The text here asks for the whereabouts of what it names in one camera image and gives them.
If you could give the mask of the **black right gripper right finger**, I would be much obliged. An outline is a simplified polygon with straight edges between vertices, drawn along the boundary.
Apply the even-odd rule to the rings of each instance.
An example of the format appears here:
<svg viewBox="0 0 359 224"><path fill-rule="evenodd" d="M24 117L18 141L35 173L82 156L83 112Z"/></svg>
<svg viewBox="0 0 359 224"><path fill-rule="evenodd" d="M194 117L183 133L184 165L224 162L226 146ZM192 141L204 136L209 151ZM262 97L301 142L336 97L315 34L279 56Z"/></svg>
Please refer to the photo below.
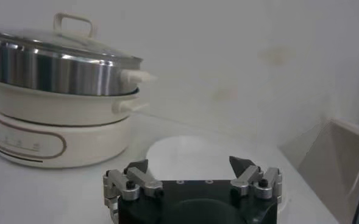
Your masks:
<svg viewBox="0 0 359 224"><path fill-rule="evenodd" d="M282 202L283 177L279 168L269 167L263 171L253 161L235 156L229 156L229 162L236 176L230 185L240 197L252 193L259 200L276 199L277 203Z"/></svg>

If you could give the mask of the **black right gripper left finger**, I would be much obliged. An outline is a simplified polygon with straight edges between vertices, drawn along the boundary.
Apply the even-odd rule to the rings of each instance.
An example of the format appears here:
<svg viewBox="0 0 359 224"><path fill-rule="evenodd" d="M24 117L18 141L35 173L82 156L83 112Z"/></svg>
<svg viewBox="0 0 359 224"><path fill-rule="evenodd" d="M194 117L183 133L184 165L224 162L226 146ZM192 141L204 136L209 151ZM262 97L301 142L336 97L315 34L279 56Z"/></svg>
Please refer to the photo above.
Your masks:
<svg viewBox="0 0 359 224"><path fill-rule="evenodd" d="M104 204L110 211L113 223L119 223L119 200L135 201L141 195L159 198L163 182L147 173L148 160L131 162L122 172L107 170L102 176Z"/></svg>

